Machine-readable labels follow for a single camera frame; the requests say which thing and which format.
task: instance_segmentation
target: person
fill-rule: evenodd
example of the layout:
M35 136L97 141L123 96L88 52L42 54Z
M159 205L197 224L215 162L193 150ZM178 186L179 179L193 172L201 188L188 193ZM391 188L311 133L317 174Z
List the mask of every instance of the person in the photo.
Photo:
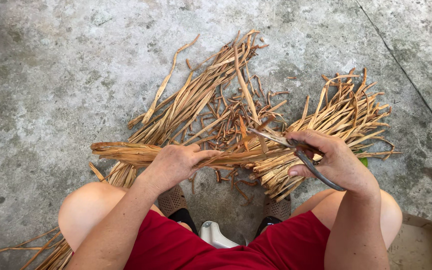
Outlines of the person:
M321 150L316 168L347 191L321 191L285 221L265 224L247 246L215 249L195 235L187 215L177 223L153 202L220 152L168 145L129 189L94 182L65 198L58 223L74 251L68 269L389 269L387 248L402 222L393 197L343 140L314 130L286 137ZM313 177L303 164L288 174Z

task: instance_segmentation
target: forearm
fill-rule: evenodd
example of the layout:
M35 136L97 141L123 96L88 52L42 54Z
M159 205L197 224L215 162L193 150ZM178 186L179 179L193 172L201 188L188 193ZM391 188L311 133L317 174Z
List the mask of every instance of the forearm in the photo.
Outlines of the forearm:
M143 179L94 226L69 262L68 269L123 269L139 227L158 194Z
M325 269L389 269L380 216L379 187L363 196L347 191L326 245Z

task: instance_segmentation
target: cardboard box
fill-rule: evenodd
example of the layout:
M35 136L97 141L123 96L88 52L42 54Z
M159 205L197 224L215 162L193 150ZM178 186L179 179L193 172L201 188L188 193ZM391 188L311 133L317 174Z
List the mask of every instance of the cardboard box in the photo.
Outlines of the cardboard box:
M432 221L403 213L388 258L391 270L432 270Z

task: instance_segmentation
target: crack in concrete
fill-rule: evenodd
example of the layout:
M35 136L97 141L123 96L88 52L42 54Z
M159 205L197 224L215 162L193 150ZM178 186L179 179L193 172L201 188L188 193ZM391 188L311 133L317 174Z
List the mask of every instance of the crack in concrete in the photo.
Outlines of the crack in concrete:
M105 23L107 23L107 22L109 22L109 21L111 21L113 18L110 18L109 20L107 20L107 21L103 21L102 23L100 23L100 24L98 24L97 26L102 26L103 24L105 24Z
M408 73L406 73L406 70L404 70L403 66L399 63L398 59L396 58L396 56L393 53L393 50L390 49L390 47L388 46L388 44L386 43L386 40L383 38L383 36L381 35L381 31L379 30L379 28L374 24L374 22L371 20L371 18L369 17L368 13L366 13L366 11L363 9L363 6L360 4L360 2L358 0L355 0L356 3L359 5L359 8L364 12L364 15L366 15L366 18L368 18L369 22L371 23L371 25L376 29L376 32L378 33L378 36L381 38L382 42L384 43L384 46L386 46L386 49L388 50L388 52L391 54L391 56L393 57L394 61L396 62L396 64L398 64L399 68L403 71L404 75L406 76L406 78L409 80L409 82L411 83L411 85L413 86L413 88L416 90L417 94L419 95L419 97L421 98L421 100L423 101L424 105L426 105L426 107L429 109L429 111L432 114L432 109L431 107L429 107L428 102L426 102L426 100L424 99L423 95L421 94L421 92L419 91L419 89L416 87L416 85L413 83L413 81L411 80L410 76L408 75Z

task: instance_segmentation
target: scissors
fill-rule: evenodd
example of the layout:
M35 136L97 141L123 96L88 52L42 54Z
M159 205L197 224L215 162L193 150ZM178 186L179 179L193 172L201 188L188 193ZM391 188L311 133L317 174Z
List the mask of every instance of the scissors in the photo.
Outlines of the scissors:
M301 147L303 149L310 150L311 152L318 154L320 156L324 156L324 153L321 152L319 149L315 148L312 145L309 145L305 142L298 141L295 139L287 139L282 136L273 135L264 131L259 131L254 128L248 128L251 132L254 132L258 135L261 135L265 138L268 138L276 143L282 144L287 148L296 148ZM324 175L322 175L316 168L315 165L319 164L318 161L313 160L312 158L309 158L306 156L306 154L302 150L296 150L295 152L296 156L308 167L308 169L315 175L319 180L321 180L323 183L328 185L329 187L337 190L337 191L345 191L345 188L340 187L339 185L333 183L331 180L327 179Z

